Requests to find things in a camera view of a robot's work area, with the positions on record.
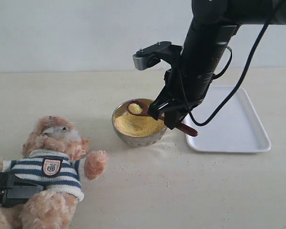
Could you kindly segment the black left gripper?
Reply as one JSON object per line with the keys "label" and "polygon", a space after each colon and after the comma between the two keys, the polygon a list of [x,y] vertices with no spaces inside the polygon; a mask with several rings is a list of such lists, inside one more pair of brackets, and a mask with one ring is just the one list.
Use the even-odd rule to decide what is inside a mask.
{"label": "black left gripper", "polygon": [[43,190],[42,185],[26,181],[11,173],[0,173],[0,204],[3,207],[26,203]]}

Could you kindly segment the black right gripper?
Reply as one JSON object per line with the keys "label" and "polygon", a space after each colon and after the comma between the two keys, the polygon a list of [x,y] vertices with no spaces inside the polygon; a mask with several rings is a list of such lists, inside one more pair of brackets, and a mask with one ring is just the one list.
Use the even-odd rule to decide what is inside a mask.
{"label": "black right gripper", "polygon": [[158,120],[164,114],[168,128],[190,129],[182,123],[187,115],[183,110],[185,103],[196,107],[203,101],[215,69],[238,27],[229,21],[209,25],[191,22],[179,61],[181,76],[173,71],[166,86],[149,105],[150,117]]}

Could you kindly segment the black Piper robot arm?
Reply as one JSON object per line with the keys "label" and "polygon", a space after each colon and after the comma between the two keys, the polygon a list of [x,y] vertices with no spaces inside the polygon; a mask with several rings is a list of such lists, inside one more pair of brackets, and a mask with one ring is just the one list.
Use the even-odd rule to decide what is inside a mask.
{"label": "black Piper robot arm", "polygon": [[160,61],[171,67],[164,75],[164,88],[142,114],[162,119],[170,129],[178,128],[196,136],[197,131],[182,121],[202,103],[211,82],[220,77],[215,69],[231,38],[242,25],[262,25],[240,79],[223,104],[241,86],[268,26],[286,25],[286,0],[194,0],[192,12],[193,19],[183,46],[159,42],[139,50],[133,60],[138,70],[151,68]]}

